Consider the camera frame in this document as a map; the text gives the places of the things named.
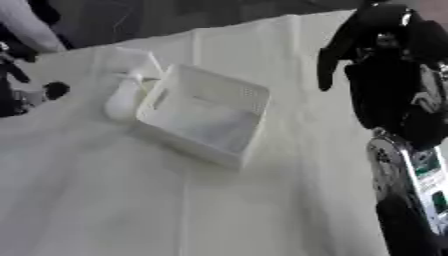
white sleeve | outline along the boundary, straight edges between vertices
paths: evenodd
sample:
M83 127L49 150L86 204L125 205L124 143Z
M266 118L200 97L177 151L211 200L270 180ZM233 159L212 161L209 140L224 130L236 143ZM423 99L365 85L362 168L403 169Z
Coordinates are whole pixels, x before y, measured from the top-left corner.
M26 0L0 0L0 22L22 43L40 53L66 50L53 31L34 14Z

